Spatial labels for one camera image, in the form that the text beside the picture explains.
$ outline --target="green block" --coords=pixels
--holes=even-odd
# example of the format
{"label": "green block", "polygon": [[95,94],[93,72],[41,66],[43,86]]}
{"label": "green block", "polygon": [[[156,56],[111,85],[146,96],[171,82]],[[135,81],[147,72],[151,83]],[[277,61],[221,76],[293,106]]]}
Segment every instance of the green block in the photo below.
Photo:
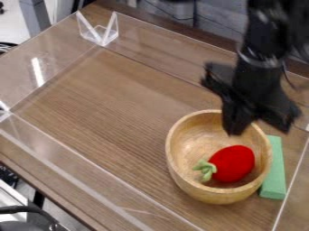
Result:
{"label": "green block", "polygon": [[269,135],[267,139],[273,149],[273,163],[266,180],[259,189],[259,196],[269,199],[285,199],[286,182],[281,138],[278,136]]}

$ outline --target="wooden table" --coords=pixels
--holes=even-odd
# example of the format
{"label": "wooden table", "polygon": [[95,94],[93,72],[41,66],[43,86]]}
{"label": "wooden table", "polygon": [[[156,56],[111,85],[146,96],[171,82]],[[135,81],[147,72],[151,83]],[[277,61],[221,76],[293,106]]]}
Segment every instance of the wooden table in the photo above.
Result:
{"label": "wooden table", "polygon": [[[105,7],[109,1],[84,9],[92,24],[107,23]],[[221,107],[198,81],[206,61],[233,64],[235,54],[194,40],[200,32],[171,32],[174,23],[160,24],[166,30],[124,14],[118,20],[119,38],[105,48],[81,39],[72,15],[1,58],[0,100],[12,112],[0,117],[1,162],[93,230],[271,230],[274,224],[302,230],[305,177],[295,177],[283,203],[254,194],[211,206],[179,190],[167,172],[167,131],[190,112]],[[289,76],[298,88],[307,85],[302,76]],[[282,86],[307,104],[307,91]],[[289,135],[258,123],[282,138],[287,185],[307,156],[302,111]]]}

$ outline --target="bowl rim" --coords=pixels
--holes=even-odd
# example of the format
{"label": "bowl rim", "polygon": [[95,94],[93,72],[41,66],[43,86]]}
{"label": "bowl rim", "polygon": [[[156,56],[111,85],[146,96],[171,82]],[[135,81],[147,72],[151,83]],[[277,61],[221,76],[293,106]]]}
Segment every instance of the bowl rim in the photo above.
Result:
{"label": "bowl rim", "polygon": [[176,130],[176,128],[179,127],[179,124],[182,124],[186,120],[188,120],[191,117],[199,115],[199,114],[222,114],[222,111],[218,109],[206,109],[202,111],[196,111],[192,112],[190,114],[187,114],[186,116],[183,116],[178,122],[171,126],[168,133],[167,133],[167,139],[166,139],[166,156],[167,156],[167,165],[172,168],[172,171],[179,175],[179,177],[182,178],[182,180],[186,181],[187,184],[190,184],[191,186],[194,186],[196,189],[203,189],[207,190],[208,192],[212,193],[222,193],[222,194],[234,194],[234,193],[239,193],[242,191],[246,191],[247,189],[250,189],[253,187],[253,184],[258,181],[261,181],[269,171],[270,171],[270,166],[271,166],[271,161],[273,161],[273,153],[271,153],[271,146],[270,146],[270,142],[266,138],[266,134],[262,131],[262,129],[259,128],[259,126],[255,123],[251,123],[250,126],[253,127],[253,129],[255,130],[257,133],[259,133],[259,135],[262,136],[262,138],[266,141],[266,155],[267,155],[267,161],[266,161],[266,169],[263,170],[263,172],[261,173],[261,175],[249,183],[246,183],[245,185],[241,185],[239,187],[235,188],[229,188],[229,189],[221,189],[221,188],[214,188],[214,187],[208,187],[204,186],[202,183],[196,183],[195,181],[192,181],[186,175],[183,175],[183,173],[179,171],[179,168],[176,168],[175,163],[172,162],[172,157],[171,157],[171,152],[170,152],[170,140],[171,140],[171,136]]}

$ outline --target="red strawberry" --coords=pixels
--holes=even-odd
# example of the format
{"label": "red strawberry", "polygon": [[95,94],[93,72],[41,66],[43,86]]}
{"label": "red strawberry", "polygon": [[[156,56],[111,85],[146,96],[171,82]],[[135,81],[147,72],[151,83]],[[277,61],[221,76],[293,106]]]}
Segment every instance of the red strawberry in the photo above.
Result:
{"label": "red strawberry", "polygon": [[235,182],[251,172],[253,167],[253,150],[242,145],[234,145],[216,151],[208,162],[200,160],[192,169],[202,171],[202,182],[207,182],[211,176],[222,182]]}

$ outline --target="toy strawberry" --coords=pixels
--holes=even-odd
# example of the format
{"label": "toy strawberry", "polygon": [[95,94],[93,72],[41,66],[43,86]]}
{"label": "toy strawberry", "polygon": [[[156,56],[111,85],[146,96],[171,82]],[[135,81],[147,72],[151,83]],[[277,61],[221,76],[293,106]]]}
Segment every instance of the toy strawberry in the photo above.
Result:
{"label": "toy strawberry", "polygon": [[222,182],[241,180],[253,170],[253,150],[242,145],[226,147],[215,152],[208,161],[199,160],[195,171],[202,171],[202,183],[211,178]]}

